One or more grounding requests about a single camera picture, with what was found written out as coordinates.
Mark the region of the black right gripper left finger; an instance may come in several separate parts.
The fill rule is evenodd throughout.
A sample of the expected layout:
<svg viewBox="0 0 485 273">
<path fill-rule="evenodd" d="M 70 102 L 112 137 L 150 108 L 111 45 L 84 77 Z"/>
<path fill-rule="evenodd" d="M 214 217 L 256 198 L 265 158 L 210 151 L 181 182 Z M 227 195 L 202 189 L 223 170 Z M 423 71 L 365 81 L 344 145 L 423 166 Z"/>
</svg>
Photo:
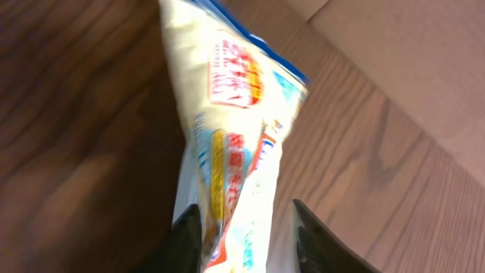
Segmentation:
<svg viewBox="0 0 485 273">
<path fill-rule="evenodd" d="M 188 206 L 155 250 L 132 273 L 200 273 L 202 225 L 196 204 Z"/>
</svg>

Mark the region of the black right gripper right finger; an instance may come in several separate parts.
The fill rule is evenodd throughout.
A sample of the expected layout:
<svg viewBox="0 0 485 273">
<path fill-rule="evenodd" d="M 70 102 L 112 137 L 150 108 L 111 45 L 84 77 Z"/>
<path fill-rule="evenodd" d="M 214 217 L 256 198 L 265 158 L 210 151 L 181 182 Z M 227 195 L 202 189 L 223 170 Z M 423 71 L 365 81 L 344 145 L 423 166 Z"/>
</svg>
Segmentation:
<svg viewBox="0 0 485 273">
<path fill-rule="evenodd" d="M 292 204 L 292 232 L 298 273 L 380 273 L 347 247 L 299 199 Z"/>
</svg>

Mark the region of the yellow snack bag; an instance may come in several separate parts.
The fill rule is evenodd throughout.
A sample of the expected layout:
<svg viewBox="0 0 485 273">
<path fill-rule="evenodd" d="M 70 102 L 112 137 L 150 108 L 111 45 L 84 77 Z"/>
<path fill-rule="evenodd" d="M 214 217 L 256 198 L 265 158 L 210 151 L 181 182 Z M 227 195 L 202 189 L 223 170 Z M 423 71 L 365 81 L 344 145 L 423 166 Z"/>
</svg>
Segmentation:
<svg viewBox="0 0 485 273">
<path fill-rule="evenodd" d="M 266 269 L 282 145 L 307 77 L 216 1 L 163 0 L 161 26 L 194 161 L 204 272 Z"/>
</svg>

